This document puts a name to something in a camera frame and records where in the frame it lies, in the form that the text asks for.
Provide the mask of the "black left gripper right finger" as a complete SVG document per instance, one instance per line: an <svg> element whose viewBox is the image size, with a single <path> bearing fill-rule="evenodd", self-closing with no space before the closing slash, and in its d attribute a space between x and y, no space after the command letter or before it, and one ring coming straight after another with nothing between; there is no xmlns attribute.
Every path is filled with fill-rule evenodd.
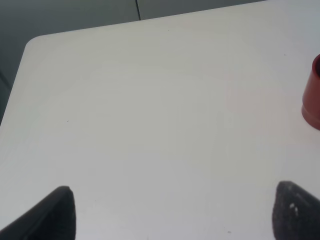
<svg viewBox="0 0 320 240"><path fill-rule="evenodd" d="M318 240L320 200L292 181L280 181L272 209L276 240Z"/></svg>

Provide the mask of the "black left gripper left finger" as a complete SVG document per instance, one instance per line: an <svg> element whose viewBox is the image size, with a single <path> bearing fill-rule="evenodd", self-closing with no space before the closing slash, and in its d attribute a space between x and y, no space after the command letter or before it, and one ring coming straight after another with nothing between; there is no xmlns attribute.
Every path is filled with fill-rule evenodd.
<svg viewBox="0 0 320 240"><path fill-rule="evenodd" d="M59 186L0 231L2 240L74 240L76 206L72 190Z"/></svg>

